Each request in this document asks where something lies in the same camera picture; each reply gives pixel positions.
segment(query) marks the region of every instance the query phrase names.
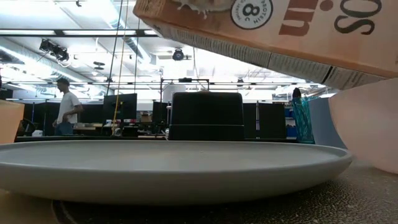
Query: jeans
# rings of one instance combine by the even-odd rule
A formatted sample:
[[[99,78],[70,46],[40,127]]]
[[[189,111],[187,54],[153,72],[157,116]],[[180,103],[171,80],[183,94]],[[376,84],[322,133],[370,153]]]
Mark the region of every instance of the jeans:
[[[72,134],[73,134],[73,124],[69,122],[59,123],[55,127],[56,136],[72,135]]]

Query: gray plate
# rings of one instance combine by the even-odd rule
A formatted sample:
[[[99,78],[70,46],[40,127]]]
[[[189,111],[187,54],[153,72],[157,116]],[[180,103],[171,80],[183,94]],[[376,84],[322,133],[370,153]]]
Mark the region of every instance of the gray plate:
[[[351,154],[265,142],[51,141],[0,146],[0,188],[93,203],[254,200],[336,177]]]

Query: speckled countertop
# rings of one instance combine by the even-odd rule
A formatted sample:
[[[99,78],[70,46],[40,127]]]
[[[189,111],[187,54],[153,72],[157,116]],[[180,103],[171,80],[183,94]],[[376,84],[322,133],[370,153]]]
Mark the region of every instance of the speckled countertop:
[[[255,202],[201,207],[52,203],[61,224],[398,224],[398,175],[354,161],[335,180]]]

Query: plate rim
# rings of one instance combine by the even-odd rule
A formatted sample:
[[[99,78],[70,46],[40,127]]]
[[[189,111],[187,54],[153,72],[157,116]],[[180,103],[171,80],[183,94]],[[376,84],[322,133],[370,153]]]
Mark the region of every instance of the plate rim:
[[[148,140],[61,140],[61,141],[32,141],[32,142],[16,142],[11,144],[3,144],[0,145],[0,153],[6,150],[13,150],[16,149],[18,146],[21,145],[36,145],[36,144],[55,144],[55,143],[76,143],[76,142],[145,142],[146,144],[152,142]],[[283,172],[292,169],[304,169],[304,168],[311,168],[311,167],[319,167],[319,166],[330,166],[331,164],[337,163],[347,163],[351,164],[353,160],[352,153],[349,150],[332,147],[332,146],[321,146],[315,144],[301,144],[301,143],[286,143],[286,142],[251,142],[251,141],[154,141],[156,143],[164,143],[164,142],[178,142],[178,143],[187,143],[187,142],[195,142],[195,143],[246,143],[246,144],[264,144],[264,145],[294,145],[298,147],[310,147],[314,149],[327,149],[326,151],[334,150],[335,152],[343,152],[343,156],[337,155],[337,158],[329,159],[326,161],[315,162],[311,164],[304,164],[304,165],[286,165],[286,166],[279,166],[279,167],[267,167],[267,168],[251,168],[251,169],[228,169],[228,170],[109,170],[109,169],[86,169],[81,167],[49,167],[49,166],[35,166],[35,165],[28,165],[28,164],[15,164],[10,162],[0,162],[0,169],[2,167],[13,167],[13,168],[20,168],[20,169],[37,169],[37,170],[56,170],[56,171],[69,171],[69,172],[87,172],[87,173],[114,173],[114,174],[145,174],[145,175],[182,175],[182,174],[228,174],[228,173],[245,173],[245,172]]]

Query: white t-shirt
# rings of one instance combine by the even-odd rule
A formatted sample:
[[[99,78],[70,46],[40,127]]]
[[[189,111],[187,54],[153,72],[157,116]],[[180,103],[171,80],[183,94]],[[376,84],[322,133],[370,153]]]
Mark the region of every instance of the white t-shirt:
[[[72,111],[73,109],[75,109],[75,106],[79,104],[79,99],[73,93],[68,92],[64,94],[60,105],[60,112],[58,113],[57,124],[62,123],[63,114]],[[71,124],[77,123],[77,114],[68,115],[68,121]]]

